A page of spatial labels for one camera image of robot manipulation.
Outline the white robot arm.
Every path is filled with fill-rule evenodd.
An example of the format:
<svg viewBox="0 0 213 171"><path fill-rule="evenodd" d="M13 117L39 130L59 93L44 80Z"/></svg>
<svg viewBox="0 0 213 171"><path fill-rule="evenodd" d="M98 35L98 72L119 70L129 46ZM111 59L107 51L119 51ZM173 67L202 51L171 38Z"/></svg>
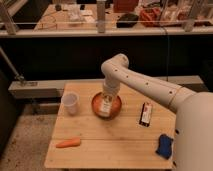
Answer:
<svg viewBox="0 0 213 171"><path fill-rule="evenodd" d="M213 93L146 76L128 69L126 55L101 65L103 90L118 93L120 83L158 102L176 114L173 171L213 171Z"/></svg>

